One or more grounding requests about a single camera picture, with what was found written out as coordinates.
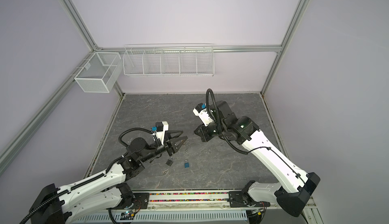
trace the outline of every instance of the wire basket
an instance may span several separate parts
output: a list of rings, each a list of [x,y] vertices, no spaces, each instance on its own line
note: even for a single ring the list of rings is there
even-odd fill
[[[95,52],[74,77],[84,92],[109,93],[122,71],[118,52]]]
[[[124,74],[136,76],[213,76],[212,46],[126,47]]]

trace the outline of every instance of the padlock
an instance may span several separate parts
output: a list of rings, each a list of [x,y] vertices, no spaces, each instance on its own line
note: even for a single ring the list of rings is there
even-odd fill
[[[169,158],[168,161],[166,162],[166,165],[171,166],[173,164],[173,161],[174,161],[174,157]]]

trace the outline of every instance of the robotic arm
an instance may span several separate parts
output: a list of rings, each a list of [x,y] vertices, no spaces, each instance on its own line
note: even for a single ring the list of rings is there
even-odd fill
[[[212,105],[208,104],[209,94]],[[238,153],[253,153],[279,181],[275,184],[250,181],[233,202],[248,206],[261,201],[278,203],[290,215],[298,217],[320,178],[292,163],[250,118],[243,116],[238,119],[225,101],[216,102],[211,89],[207,90],[206,101],[206,104],[200,103],[193,110],[203,122],[194,131],[201,137],[202,142],[218,136]],[[236,148],[231,141],[236,141],[247,151]]]
[[[144,166],[142,162],[156,158],[163,152],[170,156],[176,153],[187,137],[180,137],[183,131],[168,130],[167,122],[157,122],[152,130],[133,128],[119,136],[119,142],[127,152],[109,164],[107,169],[81,181],[56,188],[54,184],[42,189],[32,205],[29,214],[21,221],[31,218],[32,224],[67,224],[80,217],[103,209],[140,209],[144,197],[134,194],[125,181],[138,175]],[[127,145],[121,138],[131,131],[152,134],[153,144],[143,138],[135,138]]]

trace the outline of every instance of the white wall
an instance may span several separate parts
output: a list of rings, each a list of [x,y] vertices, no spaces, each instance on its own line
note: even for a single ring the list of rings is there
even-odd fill
[[[117,101],[73,86],[0,177],[2,223],[19,223],[43,187],[84,177]]]
[[[275,52],[215,53],[214,76],[127,77],[119,85],[125,93],[204,93],[260,91],[274,62]]]
[[[0,0],[0,150],[89,52],[57,0]],[[74,85],[0,176],[1,223],[43,187],[82,179],[118,101]]]
[[[281,44],[299,0],[72,0],[100,47]]]
[[[0,0],[0,150],[89,52],[57,0]]]
[[[389,0],[312,0],[265,95],[324,223],[387,223]]]

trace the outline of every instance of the gray marble tabletop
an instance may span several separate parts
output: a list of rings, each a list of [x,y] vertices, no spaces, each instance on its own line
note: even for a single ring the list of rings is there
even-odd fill
[[[259,94],[215,94],[215,97],[217,101],[226,101],[238,118],[251,118],[277,146]],[[198,103],[205,103],[205,93],[126,95],[93,173],[104,170],[113,159],[125,153],[125,148],[118,142],[118,136],[123,131],[133,127],[150,129],[155,122],[167,121],[170,130],[183,130],[188,140],[173,155],[172,166],[165,164],[169,158],[167,153],[152,163],[144,163],[145,169],[127,181],[132,190],[241,189],[249,180],[278,182],[252,154],[237,153],[216,137],[209,142],[201,142],[200,137],[193,133],[202,123],[192,112]],[[153,142],[151,135],[137,131],[126,134],[123,140],[129,144],[136,137]],[[185,160],[189,162],[189,168],[184,168]],[[162,171],[167,169],[167,173],[163,174]]]

